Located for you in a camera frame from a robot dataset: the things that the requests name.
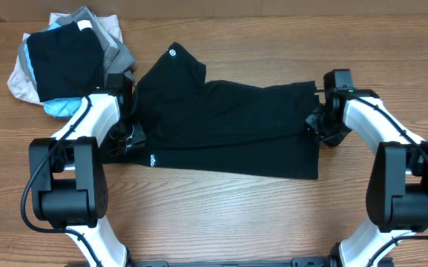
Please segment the black t-shirt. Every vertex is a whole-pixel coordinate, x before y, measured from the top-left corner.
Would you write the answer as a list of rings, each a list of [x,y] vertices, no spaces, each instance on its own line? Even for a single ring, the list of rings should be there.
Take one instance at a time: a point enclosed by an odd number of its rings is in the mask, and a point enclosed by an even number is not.
[[[317,179],[319,145],[306,124],[319,105],[314,82],[259,88],[205,76],[173,43],[136,87],[145,141],[104,162]]]

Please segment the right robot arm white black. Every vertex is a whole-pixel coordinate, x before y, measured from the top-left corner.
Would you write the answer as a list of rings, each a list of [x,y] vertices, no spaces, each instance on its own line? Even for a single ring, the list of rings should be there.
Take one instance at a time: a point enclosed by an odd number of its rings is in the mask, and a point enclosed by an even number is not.
[[[351,131],[375,155],[366,191],[367,217],[328,257],[294,258],[295,266],[392,266],[387,254],[405,240],[428,240],[428,142],[408,131],[372,90],[325,91],[306,120],[335,147]]]

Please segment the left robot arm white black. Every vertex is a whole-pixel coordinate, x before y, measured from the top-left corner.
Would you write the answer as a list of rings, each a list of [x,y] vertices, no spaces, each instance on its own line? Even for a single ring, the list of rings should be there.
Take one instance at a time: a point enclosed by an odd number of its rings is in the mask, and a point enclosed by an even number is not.
[[[136,104],[137,92],[131,85],[92,93],[60,131],[29,146],[30,178],[21,198],[22,220],[33,231],[69,236],[88,266],[134,264],[106,215],[103,165],[137,144],[130,121]]]

